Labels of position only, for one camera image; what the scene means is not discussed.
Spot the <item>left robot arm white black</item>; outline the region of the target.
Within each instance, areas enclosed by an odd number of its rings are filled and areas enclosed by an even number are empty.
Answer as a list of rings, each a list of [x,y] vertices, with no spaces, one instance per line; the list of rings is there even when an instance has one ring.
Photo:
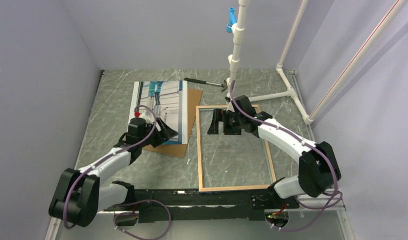
[[[62,172],[48,214],[63,220],[65,224],[86,227],[99,211],[112,206],[131,209],[137,200],[132,184],[119,180],[107,187],[101,184],[131,165],[144,147],[158,147],[177,135],[159,117],[155,121],[132,118],[127,131],[108,154],[88,166],[67,168]]]

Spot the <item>printed photo with white border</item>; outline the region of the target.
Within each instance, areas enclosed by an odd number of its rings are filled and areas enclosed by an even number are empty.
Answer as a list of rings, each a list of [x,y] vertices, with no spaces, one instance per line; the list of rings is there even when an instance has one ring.
[[[188,85],[184,80],[136,81],[133,85],[128,119],[134,117],[136,106],[148,106],[168,127],[178,133],[166,144],[186,144],[188,142],[187,97]]]

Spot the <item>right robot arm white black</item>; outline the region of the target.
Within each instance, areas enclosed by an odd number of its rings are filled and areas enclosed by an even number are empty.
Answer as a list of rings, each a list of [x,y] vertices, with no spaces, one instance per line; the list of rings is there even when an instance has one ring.
[[[236,97],[232,106],[232,110],[213,110],[209,135],[217,135],[219,123],[222,123],[225,135],[238,136],[245,131],[272,143],[298,164],[297,175],[279,179],[268,187],[267,200],[272,207],[282,206],[290,197],[308,195],[315,198],[330,187],[338,187],[341,172],[329,143],[316,143],[295,134],[272,115],[257,112],[245,95]]]

